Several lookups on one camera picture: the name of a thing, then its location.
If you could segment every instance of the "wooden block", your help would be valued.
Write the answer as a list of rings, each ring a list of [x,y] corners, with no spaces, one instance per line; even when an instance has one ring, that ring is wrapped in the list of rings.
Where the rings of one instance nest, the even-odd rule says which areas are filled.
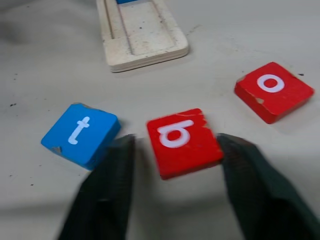
[[[106,156],[121,126],[116,115],[72,104],[41,140],[41,144],[88,170]]]
[[[237,81],[234,92],[267,124],[302,106],[314,89],[275,62]]]
[[[163,180],[217,165],[223,152],[199,108],[147,123]]]
[[[116,0],[117,4],[125,4],[133,1],[137,1],[137,0]]]

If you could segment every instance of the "letter b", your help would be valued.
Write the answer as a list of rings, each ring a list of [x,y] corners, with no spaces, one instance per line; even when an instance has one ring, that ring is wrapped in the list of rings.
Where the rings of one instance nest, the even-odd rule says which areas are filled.
[[[175,149],[185,145],[189,142],[190,133],[186,130],[186,127],[190,127],[194,124],[192,120],[185,120],[178,123],[162,126],[157,129],[160,133],[160,142],[167,148]],[[176,140],[169,140],[168,134],[173,131],[179,131],[180,137]]]

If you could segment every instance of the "blue object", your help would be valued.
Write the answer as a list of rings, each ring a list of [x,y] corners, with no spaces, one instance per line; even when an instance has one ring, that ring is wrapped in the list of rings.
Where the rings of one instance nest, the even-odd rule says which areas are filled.
[[[72,104],[41,140],[52,152],[92,170],[107,154],[121,126],[116,115]]]
[[[116,2],[118,4],[125,4],[125,3],[129,3],[129,2],[133,2],[133,1],[137,1],[137,0],[116,0]]]

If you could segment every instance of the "dirt speck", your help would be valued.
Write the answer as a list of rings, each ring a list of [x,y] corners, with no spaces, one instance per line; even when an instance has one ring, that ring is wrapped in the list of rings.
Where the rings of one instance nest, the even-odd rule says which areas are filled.
[[[196,30],[197,28],[199,28],[199,27],[201,27],[201,25],[200,25],[200,24],[195,25],[193,28],[191,28],[191,30],[189,31],[189,33],[190,33],[190,34],[194,33],[194,32],[195,32],[195,30]]]
[[[259,98],[259,97],[256,97],[255,100],[258,102],[258,104],[263,104],[265,100]]]

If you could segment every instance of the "table surface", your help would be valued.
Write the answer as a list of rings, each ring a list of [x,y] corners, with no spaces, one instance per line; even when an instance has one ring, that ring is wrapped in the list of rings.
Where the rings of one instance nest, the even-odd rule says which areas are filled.
[[[94,0],[0,1],[1,239],[51,240],[59,234],[88,172],[40,141],[74,102],[116,114],[121,135],[136,134],[143,149],[136,160],[129,240],[243,239],[220,166],[170,181],[158,176],[146,121],[192,108],[203,110],[215,133],[258,144],[320,216],[320,1],[166,3],[187,35],[190,54],[111,73]],[[272,61],[304,74],[300,78],[316,94],[268,125],[233,88],[244,74]]]

